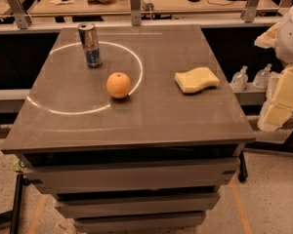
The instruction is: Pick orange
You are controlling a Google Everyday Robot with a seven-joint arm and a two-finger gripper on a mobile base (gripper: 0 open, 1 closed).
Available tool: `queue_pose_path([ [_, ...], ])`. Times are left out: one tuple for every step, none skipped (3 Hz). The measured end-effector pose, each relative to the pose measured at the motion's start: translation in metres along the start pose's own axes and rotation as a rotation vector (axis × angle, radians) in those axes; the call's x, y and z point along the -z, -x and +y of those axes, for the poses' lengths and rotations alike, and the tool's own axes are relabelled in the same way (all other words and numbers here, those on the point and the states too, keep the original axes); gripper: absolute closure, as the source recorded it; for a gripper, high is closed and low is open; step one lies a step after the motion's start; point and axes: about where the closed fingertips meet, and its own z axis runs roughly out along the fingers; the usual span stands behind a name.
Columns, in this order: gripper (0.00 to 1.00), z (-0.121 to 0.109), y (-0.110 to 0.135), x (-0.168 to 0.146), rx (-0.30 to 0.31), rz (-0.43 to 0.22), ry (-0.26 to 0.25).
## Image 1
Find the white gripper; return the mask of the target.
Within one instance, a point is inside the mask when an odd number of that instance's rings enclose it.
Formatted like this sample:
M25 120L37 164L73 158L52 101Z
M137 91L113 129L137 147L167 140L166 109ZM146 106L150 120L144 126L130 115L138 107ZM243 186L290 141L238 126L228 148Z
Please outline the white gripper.
M254 45L263 49L275 47L280 60L293 63L293 6L280 23L258 36ZM280 73L271 73L266 98L257 125L261 131L273 132L293 114L293 64L288 64Z

